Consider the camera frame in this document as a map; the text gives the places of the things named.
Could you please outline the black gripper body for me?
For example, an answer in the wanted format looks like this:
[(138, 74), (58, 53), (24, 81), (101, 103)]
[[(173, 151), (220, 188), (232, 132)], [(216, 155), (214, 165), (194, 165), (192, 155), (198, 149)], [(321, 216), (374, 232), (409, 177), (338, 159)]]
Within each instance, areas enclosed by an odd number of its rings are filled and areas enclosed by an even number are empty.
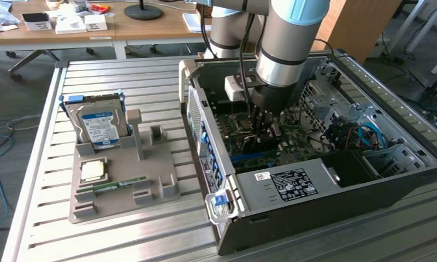
[(252, 94), (252, 103), (260, 109), (272, 112), (274, 115), (280, 114), (286, 108), (294, 87), (296, 84), (285, 87), (272, 85), (257, 86)]

